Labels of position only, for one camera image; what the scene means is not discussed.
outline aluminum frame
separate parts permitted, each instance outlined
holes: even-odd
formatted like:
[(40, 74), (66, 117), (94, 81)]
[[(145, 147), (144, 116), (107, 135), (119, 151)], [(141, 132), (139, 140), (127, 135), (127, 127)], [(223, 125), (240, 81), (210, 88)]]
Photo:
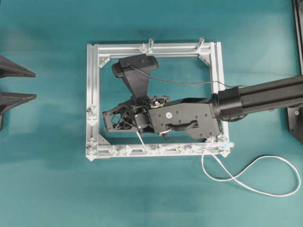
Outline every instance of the aluminum frame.
[[(101, 69), (111, 59), (145, 53), (156, 58), (194, 58), (198, 57), (210, 67), (211, 80), (224, 83), (221, 43), (205, 43), (200, 38), (198, 43), (155, 44), (153, 39), (142, 44), (95, 44), (87, 45), (87, 115), (86, 115), (86, 157), (92, 161), (96, 158), (109, 157), (157, 157), (157, 156), (192, 156), (230, 153), (234, 143), (229, 140), (228, 123), (222, 122), (223, 133), (201, 143), (171, 144), (110, 144), (100, 133), (100, 80)], [(212, 92), (224, 90), (222, 84), (213, 83)]]

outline wire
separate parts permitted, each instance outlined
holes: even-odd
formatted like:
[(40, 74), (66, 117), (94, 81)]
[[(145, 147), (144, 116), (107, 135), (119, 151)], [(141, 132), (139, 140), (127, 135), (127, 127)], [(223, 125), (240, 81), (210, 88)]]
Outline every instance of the wire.
[(171, 80), (166, 80), (166, 79), (161, 79), (161, 78), (158, 78), (158, 77), (152, 77), (148, 74), (146, 74), (145, 72), (141, 71), (140, 69), (137, 69), (136, 67), (132, 66), (132, 65), (129, 65), (130, 68), (138, 71), (139, 73), (141, 73), (142, 75), (150, 78), (150, 79), (154, 79), (154, 80), (158, 80), (158, 81), (161, 81), (161, 82), (165, 82), (165, 83), (170, 83), (170, 84), (176, 84), (176, 85), (202, 85), (202, 84), (212, 84), (212, 83), (219, 83), (219, 84), (222, 84), (226, 87), (229, 87), (229, 88), (235, 88), (235, 87), (243, 87), (243, 85), (239, 85), (239, 86), (229, 86), (229, 85), (226, 85), (218, 80), (214, 80), (214, 81), (202, 81), (202, 82), (197, 82), (197, 83), (179, 83), (179, 82), (175, 82), (175, 81), (171, 81)]
[(142, 145), (145, 147), (145, 144), (143, 143), (142, 137), (140, 136), (140, 134), (136, 131), (137, 136), (139, 137), (139, 140), (141, 141)]
[[(290, 196), (290, 195), (293, 195), (295, 194), (301, 187), (301, 178), (300, 178), (300, 175), (299, 175), (299, 172), (298, 170), (296, 169), (296, 167), (291, 164), (287, 159), (283, 158), (283, 157), (280, 157), (280, 156), (276, 156), (276, 155), (263, 155), (263, 156), (259, 156), (258, 158), (254, 159), (251, 163), (249, 163), (242, 171), (240, 171), (237, 175), (233, 176), (226, 168), (225, 166), (223, 165), (223, 163), (220, 161), (220, 159), (218, 157), (216, 157), (214, 154), (210, 153), (214, 159), (220, 164), (220, 166), (224, 169), (224, 171), (230, 176), (230, 178), (224, 178), (224, 179), (220, 179), (220, 178), (216, 178), (216, 177), (213, 177), (211, 175), (209, 175), (207, 173), (207, 171), (205, 170), (205, 167), (204, 167), (204, 152), (207, 151), (207, 149), (210, 147), (210, 145), (208, 147), (206, 147), (205, 149), (203, 149), (203, 153), (202, 153), (202, 157), (201, 157), (201, 164), (202, 164), (202, 169), (204, 171), (204, 173), (209, 177), (211, 178), (212, 180), (214, 181), (218, 181), (218, 182), (226, 182), (226, 181), (232, 181), (234, 180), (236, 183), (238, 183), (239, 185), (241, 185), (242, 187), (248, 189), (248, 190), (251, 190), (253, 192), (256, 192), (256, 193), (259, 193), (259, 194), (263, 194), (263, 195), (267, 195), (267, 196), (272, 196), (272, 197), (286, 197), (286, 196)], [(294, 172), (296, 173), (296, 177), (298, 179), (298, 185), (296, 187), (296, 189), (294, 189), (293, 191), (291, 192), (288, 192), (288, 193), (285, 193), (285, 194), (272, 194), (272, 193), (268, 193), (268, 192), (263, 192), (263, 191), (259, 191), (257, 189), (254, 189), (252, 187), (249, 187), (247, 186), (246, 184), (244, 184), (243, 182), (237, 180), (237, 178), (239, 176), (241, 176), (249, 167), (251, 167), (255, 162), (257, 162), (258, 160), (260, 159), (263, 159), (263, 158), (277, 158), (277, 159), (280, 159), (281, 161), (285, 162), (286, 164), (288, 164), (293, 170)]]

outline teal table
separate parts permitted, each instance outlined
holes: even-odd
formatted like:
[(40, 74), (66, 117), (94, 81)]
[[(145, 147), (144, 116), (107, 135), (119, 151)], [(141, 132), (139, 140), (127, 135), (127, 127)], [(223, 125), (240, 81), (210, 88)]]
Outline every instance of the teal table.
[[(35, 72), (4, 78), (0, 90), (38, 98), (6, 114), (0, 132), (1, 227), (254, 227), (303, 226), (303, 190), (287, 198), (217, 183), (200, 157), (85, 158), (86, 45), (93, 43), (222, 42), (226, 83), (253, 85), (299, 74), (290, 0), (3, 0), (0, 54)], [(155, 76), (193, 81), (195, 60), (161, 60)], [(129, 98), (121, 81), (107, 107)], [(209, 87), (153, 81), (151, 93), (204, 96)], [(220, 158), (237, 173), (259, 155), (281, 155), (303, 174), (303, 145), (287, 130), (286, 110), (251, 114), (230, 124), (235, 148)], [(226, 176), (210, 157), (207, 169)], [(277, 160), (241, 176), (257, 189), (283, 193), (296, 184)]]

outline black extrusion beam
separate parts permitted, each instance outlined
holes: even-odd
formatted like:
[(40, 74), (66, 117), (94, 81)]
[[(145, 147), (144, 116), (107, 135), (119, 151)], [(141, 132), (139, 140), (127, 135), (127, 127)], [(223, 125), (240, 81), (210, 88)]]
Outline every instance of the black extrusion beam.
[(249, 87), (231, 88), (219, 91), (217, 97), (219, 117), (227, 121), (249, 113), (302, 105), (302, 76)]
[[(303, 75), (303, 34), (302, 34), (302, 15), (303, 15), (303, 0), (293, 0), (294, 22), (297, 35), (298, 55), (300, 61), (300, 71)], [(287, 108), (288, 127), (290, 133), (303, 143), (303, 108), (301, 106)]]

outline black triangular object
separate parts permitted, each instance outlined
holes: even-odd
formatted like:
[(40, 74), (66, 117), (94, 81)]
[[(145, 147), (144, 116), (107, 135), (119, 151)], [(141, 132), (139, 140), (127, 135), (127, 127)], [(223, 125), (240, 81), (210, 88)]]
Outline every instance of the black triangular object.
[(0, 115), (0, 130), (2, 129), (3, 126), (3, 115)]
[(35, 77), (36, 74), (0, 55), (0, 78)]
[(37, 97), (34, 94), (0, 92), (0, 115)]

